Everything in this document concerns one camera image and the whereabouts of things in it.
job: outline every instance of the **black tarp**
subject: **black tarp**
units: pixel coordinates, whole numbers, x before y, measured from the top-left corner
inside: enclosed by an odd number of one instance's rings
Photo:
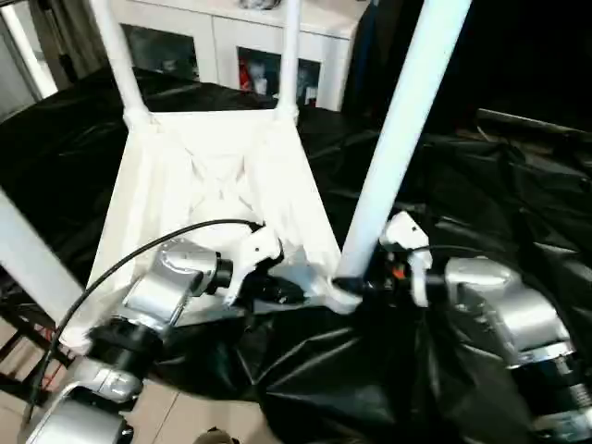
[[[153,111],[274,104],[215,85],[138,77]],[[125,142],[121,113],[102,71],[0,125],[0,185],[81,282]],[[342,242],[378,131],[304,108],[299,132]],[[525,153],[425,136],[395,211],[410,211],[432,243],[493,251],[524,272],[555,301],[590,363],[589,165],[582,146]],[[2,292],[18,293],[6,276]],[[183,327],[154,376],[190,393],[258,401],[287,443],[533,441],[503,362],[474,323],[443,304],[421,311],[365,300],[352,316],[315,308]]]

